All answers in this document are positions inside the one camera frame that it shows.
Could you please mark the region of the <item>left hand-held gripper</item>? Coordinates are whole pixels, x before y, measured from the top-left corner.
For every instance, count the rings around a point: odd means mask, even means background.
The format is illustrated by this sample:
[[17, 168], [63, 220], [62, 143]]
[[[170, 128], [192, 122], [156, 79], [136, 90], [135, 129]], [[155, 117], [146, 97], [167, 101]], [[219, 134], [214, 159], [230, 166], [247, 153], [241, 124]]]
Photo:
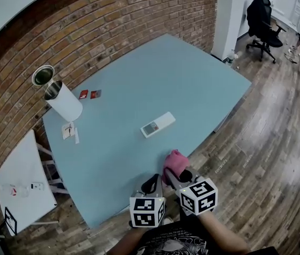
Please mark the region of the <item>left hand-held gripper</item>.
[[162, 224], [165, 213], [161, 175], [154, 174], [144, 179], [143, 183], [136, 185], [129, 199], [131, 226], [158, 227]]

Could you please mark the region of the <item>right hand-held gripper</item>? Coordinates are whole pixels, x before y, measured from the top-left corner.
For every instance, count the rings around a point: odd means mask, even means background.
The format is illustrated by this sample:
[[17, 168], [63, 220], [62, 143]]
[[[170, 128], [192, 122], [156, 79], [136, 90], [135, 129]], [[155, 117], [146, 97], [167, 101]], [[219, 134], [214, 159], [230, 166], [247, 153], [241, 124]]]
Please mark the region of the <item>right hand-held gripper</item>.
[[166, 168], [164, 175], [169, 185], [175, 190], [185, 215], [198, 216], [217, 206], [218, 188], [210, 178], [203, 178], [193, 168], [186, 168], [179, 176]]

